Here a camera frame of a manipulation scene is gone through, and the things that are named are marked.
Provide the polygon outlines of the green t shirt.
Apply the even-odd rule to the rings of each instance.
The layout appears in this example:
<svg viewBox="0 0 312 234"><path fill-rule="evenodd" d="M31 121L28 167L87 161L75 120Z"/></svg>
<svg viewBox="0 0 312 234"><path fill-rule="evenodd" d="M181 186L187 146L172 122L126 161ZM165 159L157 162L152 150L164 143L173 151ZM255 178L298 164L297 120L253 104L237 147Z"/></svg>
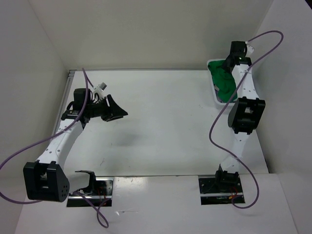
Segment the green t shirt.
<svg viewBox="0 0 312 234"><path fill-rule="evenodd" d="M236 89L235 80L229 72L222 68L224 59L208 62L208 70L211 73L213 85L217 88L217 97L223 101L229 101Z"/></svg>

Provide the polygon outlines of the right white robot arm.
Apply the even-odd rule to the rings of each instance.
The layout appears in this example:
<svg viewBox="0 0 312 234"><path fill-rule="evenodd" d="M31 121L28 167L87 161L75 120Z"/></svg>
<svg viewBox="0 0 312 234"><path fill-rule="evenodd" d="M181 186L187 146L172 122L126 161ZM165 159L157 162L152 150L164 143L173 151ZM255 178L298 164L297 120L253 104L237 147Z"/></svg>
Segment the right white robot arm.
<svg viewBox="0 0 312 234"><path fill-rule="evenodd" d="M228 115L228 126L233 130L233 146L231 152L239 159L250 134L260 122L265 108L265 101L260 100L255 91L250 68L252 61L248 57L253 48L244 41L231 42L230 53L222 63L225 74L232 75L237 90L237 98ZM238 188L239 162L232 155L227 156L216 171L214 186L220 192L233 192Z"/></svg>

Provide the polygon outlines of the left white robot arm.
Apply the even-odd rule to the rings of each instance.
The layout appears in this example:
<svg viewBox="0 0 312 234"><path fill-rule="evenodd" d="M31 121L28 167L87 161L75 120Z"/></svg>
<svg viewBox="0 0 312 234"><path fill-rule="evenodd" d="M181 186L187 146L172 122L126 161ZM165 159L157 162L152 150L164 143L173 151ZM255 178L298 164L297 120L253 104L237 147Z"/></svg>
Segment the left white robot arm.
<svg viewBox="0 0 312 234"><path fill-rule="evenodd" d="M27 197L30 200L63 202L79 189L92 195L97 190L95 173L79 170L66 176L63 169L66 159L79 135L90 119L100 117L109 122L127 116L108 95L98 103L87 103L81 110L67 110L61 117L57 136L35 162L27 162L23 175Z"/></svg>

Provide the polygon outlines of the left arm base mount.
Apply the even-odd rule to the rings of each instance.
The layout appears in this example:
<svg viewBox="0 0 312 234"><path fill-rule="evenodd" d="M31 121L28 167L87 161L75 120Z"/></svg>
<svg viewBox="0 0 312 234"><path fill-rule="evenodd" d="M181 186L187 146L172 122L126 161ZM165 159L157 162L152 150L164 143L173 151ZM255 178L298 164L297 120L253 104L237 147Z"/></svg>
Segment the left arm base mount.
<svg viewBox="0 0 312 234"><path fill-rule="evenodd" d="M92 185L78 189L77 192L86 197L95 207L103 203L103 207L112 206L113 178L96 178ZM80 208L91 205L80 195L69 194L66 207Z"/></svg>

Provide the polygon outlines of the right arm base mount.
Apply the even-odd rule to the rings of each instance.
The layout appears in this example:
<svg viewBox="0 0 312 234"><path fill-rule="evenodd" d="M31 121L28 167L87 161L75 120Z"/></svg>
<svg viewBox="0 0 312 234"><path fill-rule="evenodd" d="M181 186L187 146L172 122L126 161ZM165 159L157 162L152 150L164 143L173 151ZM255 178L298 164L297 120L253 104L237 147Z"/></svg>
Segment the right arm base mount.
<svg viewBox="0 0 312 234"><path fill-rule="evenodd" d="M217 184L214 175L199 176L201 205L245 204L241 181L230 185Z"/></svg>

